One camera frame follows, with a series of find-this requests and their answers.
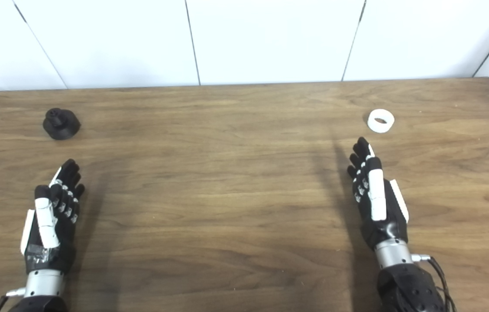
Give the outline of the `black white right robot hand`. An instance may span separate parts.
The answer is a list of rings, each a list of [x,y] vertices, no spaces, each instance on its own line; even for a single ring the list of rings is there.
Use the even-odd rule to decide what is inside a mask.
[[[372,249],[387,240],[407,243],[407,218],[391,181],[384,177],[381,159],[364,137],[359,137],[353,145],[349,160],[347,173],[353,182],[364,241]]]

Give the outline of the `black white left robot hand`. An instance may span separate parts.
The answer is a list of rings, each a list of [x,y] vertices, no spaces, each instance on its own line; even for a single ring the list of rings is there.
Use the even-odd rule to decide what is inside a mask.
[[[48,185],[34,190],[34,207],[28,210],[20,241],[27,273],[57,270],[67,274],[76,257],[76,223],[80,217],[80,166],[68,159]]]

